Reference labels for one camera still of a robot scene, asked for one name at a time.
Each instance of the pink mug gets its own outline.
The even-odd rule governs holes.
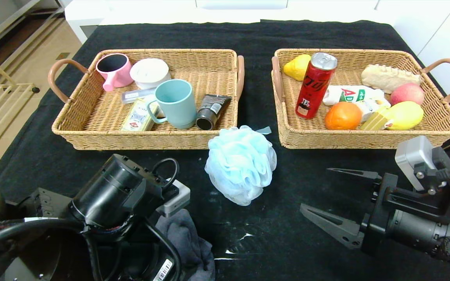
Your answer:
[[[96,71],[105,78],[104,90],[113,91],[114,87],[131,84],[133,82],[130,76],[131,67],[130,59],[123,53],[111,53],[102,57],[96,63]]]

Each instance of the red apple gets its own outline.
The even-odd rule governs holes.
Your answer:
[[[420,86],[414,83],[404,84],[390,95],[390,104],[395,105],[397,103],[401,103],[403,101],[414,101],[418,105],[421,105],[425,100],[425,92],[421,89]]]

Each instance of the soda can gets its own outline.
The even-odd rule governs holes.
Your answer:
[[[311,119],[316,115],[337,64],[338,60],[328,53],[312,55],[296,102],[299,117]]]

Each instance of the tube cap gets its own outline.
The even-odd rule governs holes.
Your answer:
[[[218,117],[213,110],[203,108],[197,114],[195,125],[201,130],[213,130],[216,120],[218,120]]]

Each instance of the towel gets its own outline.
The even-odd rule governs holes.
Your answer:
[[[182,269],[191,274],[189,281],[214,281],[212,245],[198,236],[189,211],[182,209],[171,217],[160,217],[155,227],[177,249]]]

